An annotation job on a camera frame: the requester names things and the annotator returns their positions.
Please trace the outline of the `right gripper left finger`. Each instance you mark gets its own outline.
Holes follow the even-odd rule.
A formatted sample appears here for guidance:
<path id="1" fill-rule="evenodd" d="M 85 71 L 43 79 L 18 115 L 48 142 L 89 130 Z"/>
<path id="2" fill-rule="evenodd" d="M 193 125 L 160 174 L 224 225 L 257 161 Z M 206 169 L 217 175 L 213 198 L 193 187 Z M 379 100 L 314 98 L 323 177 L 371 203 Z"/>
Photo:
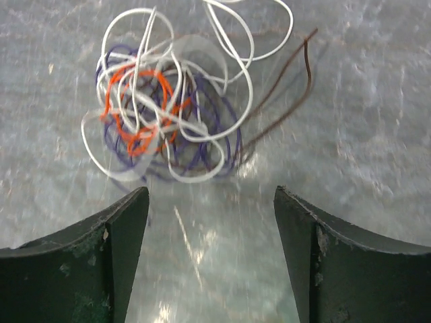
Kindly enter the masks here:
<path id="1" fill-rule="evenodd" d="M 1 249 L 2 322 L 124 322 L 149 210 L 135 189 L 65 229 Z"/>

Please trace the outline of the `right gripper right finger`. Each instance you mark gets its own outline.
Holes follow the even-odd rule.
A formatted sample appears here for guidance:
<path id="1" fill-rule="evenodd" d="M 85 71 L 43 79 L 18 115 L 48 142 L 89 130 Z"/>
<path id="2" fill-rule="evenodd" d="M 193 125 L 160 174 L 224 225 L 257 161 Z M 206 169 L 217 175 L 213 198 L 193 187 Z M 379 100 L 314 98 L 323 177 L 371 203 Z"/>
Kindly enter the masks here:
<path id="1" fill-rule="evenodd" d="M 430 249 L 337 218 L 280 186 L 274 210 L 301 322 L 429 322 Z"/>

